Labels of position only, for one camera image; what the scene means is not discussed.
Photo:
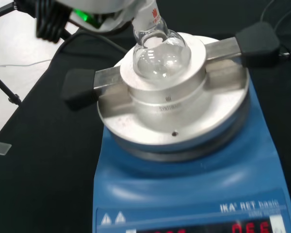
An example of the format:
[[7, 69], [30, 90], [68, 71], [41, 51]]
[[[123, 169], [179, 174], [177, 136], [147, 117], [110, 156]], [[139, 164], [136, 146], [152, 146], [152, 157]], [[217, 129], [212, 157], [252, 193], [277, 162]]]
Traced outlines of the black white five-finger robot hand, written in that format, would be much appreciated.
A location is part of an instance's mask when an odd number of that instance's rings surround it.
[[38, 0], [36, 37], [56, 43], [67, 22], [97, 34], [113, 33], [132, 23], [147, 31], [161, 19], [154, 0]]

